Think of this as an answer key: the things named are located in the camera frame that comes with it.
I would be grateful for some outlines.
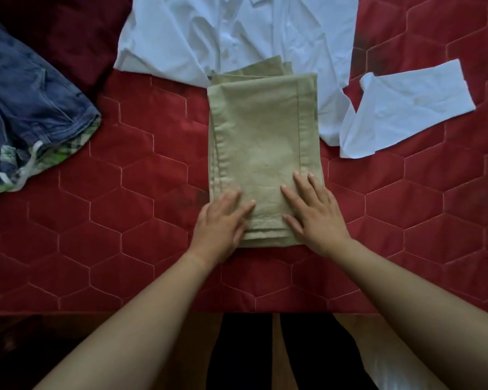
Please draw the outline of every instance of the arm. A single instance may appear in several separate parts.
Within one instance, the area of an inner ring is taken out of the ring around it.
[[[201,211],[190,249],[162,276],[104,322],[36,390],[150,388],[196,293],[215,265],[235,250],[251,202],[234,212],[240,192]]]
[[[282,192],[299,240],[334,261],[399,337],[451,389],[488,389],[488,313],[351,239],[336,199],[311,175]]]

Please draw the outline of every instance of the person's left hand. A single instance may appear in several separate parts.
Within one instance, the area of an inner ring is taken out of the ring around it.
[[[236,209],[242,192],[222,193],[214,202],[202,207],[188,252],[203,264],[214,267],[224,262],[237,248],[244,231],[244,219],[255,207],[255,201]]]

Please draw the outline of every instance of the black leggings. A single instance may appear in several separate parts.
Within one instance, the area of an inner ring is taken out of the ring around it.
[[[271,390],[271,314],[224,314],[210,359],[207,390]],[[299,390],[377,389],[354,338],[332,314],[280,314]]]

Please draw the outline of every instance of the forearm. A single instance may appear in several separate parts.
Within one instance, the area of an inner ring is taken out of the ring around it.
[[[210,271],[186,253],[85,339],[36,389],[149,388]]]
[[[359,242],[346,242],[332,259],[447,386],[488,389],[486,312]]]

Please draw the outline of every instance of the person's right arm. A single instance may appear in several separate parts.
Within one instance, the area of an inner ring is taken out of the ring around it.
[[[351,239],[332,193],[294,175],[281,190],[297,238],[354,281],[399,337],[451,389],[488,389],[488,313]]]

